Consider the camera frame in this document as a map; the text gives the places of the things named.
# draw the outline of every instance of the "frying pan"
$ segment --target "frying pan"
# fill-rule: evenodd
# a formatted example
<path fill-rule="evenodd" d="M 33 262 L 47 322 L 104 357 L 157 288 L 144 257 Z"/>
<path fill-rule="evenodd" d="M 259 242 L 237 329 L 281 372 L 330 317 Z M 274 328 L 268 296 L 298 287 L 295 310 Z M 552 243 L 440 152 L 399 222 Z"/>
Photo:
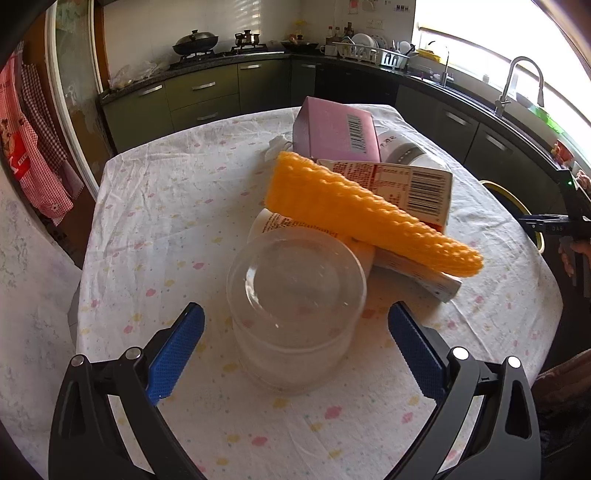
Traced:
<path fill-rule="evenodd" d="M 193 30 L 190 35 L 181 38 L 173 50 L 178 55 L 191 55 L 191 53 L 202 53 L 211 50 L 217 45 L 219 37 L 210 32 L 200 32 Z"/>

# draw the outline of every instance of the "kitchen counter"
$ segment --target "kitchen counter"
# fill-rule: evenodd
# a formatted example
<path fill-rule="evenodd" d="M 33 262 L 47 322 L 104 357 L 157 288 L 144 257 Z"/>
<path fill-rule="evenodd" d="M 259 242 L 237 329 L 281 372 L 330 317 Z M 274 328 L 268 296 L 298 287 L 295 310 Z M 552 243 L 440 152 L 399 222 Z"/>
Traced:
<path fill-rule="evenodd" d="M 437 83 L 423 80 L 406 72 L 392 70 L 386 67 L 378 67 L 369 63 L 362 63 L 356 60 L 327 57 L 321 54 L 296 54 L 290 52 L 262 52 L 246 55 L 229 56 L 218 59 L 205 60 L 200 63 L 188 65 L 185 68 L 167 70 L 156 74 L 149 79 L 133 83 L 115 92 L 105 92 L 99 96 L 101 105 L 107 105 L 129 93 L 149 87 L 155 83 L 181 76 L 184 74 L 198 72 L 224 65 L 245 63 L 256 60 L 296 59 L 315 62 L 317 64 L 332 64 L 336 66 L 347 66 L 351 69 L 371 72 L 383 79 L 392 79 L 395 83 L 414 89 L 418 92 L 429 95 L 452 108 L 469 115 L 474 120 L 486 125 L 497 132 L 503 138 L 513 143 L 529 158 L 534 160 L 550 177 L 554 178 L 554 172 L 559 168 L 550 155 L 550 146 L 535 133 L 524 131 L 525 128 L 516 126 L 506 118 L 498 118 L 494 111 L 484 102 L 479 102 L 464 93 L 458 92 L 451 87 L 442 87 Z"/>
<path fill-rule="evenodd" d="M 188 73 L 199 72 L 201 70 L 212 69 L 214 67 L 222 67 L 224 65 L 233 65 L 235 63 L 245 63 L 248 61 L 253 60 L 280 60 L 280 59 L 289 59 L 294 54 L 286 51 L 264 51 L 258 53 L 248 53 L 246 55 L 235 55 L 229 57 L 222 57 L 219 59 L 210 59 L 210 60 L 203 60 L 198 63 L 191 63 L 188 64 L 186 67 L 175 69 L 175 70 L 166 70 L 165 72 L 157 73 L 156 75 L 142 80 L 140 82 L 132 83 L 127 87 L 122 88 L 121 90 L 107 90 L 103 92 L 99 96 L 99 102 L 101 105 L 106 105 L 108 103 L 113 102 L 129 93 L 136 92 L 141 90 L 142 88 L 149 87 L 154 83 L 160 83 L 165 80 L 175 78 L 181 75 L 185 75 Z M 315 58 L 323 58 L 324 55 L 318 54 L 314 56 Z"/>

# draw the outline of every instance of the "silver screw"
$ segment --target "silver screw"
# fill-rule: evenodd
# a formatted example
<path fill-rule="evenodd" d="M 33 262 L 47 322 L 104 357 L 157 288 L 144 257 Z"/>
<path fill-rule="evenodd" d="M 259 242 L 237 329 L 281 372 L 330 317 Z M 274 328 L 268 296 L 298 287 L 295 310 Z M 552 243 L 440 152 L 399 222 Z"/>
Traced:
<path fill-rule="evenodd" d="M 468 353 L 468 350 L 466 350 L 464 347 L 461 346 L 457 346 L 452 350 L 453 356 L 456 357 L 458 360 L 466 360 L 470 354 Z"/>
<path fill-rule="evenodd" d="M 521 366 L 521 362 L 519 361 L 519 359 L 516 356 L 510 356 L 507 359 L 507 363 L 509 363 L 509 365 L 512 366 L 513 368 L 519 368 Z"/>
<path fill-rule="evenodd" d="M 84 355 L 76 355 L 72 357 L 70 365 L 73 367 L 79 367 L 84 363 Z"/>
<path fill-rule="evenodd" d="M 133 346 L 133 347 L 127 349 L 127 351 L 125 352 L 125 358 L 127 360 L 135 360 L 136 358 L 139 358 L 139 356 L 141 354 L 142 354 L 142 350 L 140 350 L 136 346 Z"/>

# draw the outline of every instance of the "person's hand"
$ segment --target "person's hand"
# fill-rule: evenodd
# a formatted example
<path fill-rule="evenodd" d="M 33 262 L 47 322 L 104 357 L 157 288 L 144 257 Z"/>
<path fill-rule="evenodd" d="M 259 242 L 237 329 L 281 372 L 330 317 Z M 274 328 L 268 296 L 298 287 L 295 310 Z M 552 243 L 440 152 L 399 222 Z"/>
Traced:
<path fill-rule="evenodd" d="M 579 240 L 571 243 L 570 247 L 573 252 L 585 255 L 587 262 L 589 262 L 589 268 L 591 268 L 591 242 L 589 240 Z M 562 248 L 562 245 L 559 246 L 558 253 L 560 254 L 560 258 L 562 258 L 565 272 L 569 277 L 572 277 L 574 275 L 574 265 L 571 265 L 569 256 Z"/>

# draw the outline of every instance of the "white cup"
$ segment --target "white cup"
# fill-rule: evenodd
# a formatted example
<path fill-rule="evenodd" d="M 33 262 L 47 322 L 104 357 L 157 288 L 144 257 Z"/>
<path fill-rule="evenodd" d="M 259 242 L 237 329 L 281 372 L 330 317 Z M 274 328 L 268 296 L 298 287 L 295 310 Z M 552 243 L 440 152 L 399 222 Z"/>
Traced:
<path fill-rule="evenodd" d="M 320 51 L 324 55 L 328 55 L 329 57 L 336 57 L 336 46 L 335 45 L 322 45 L 320 47 Z"/>

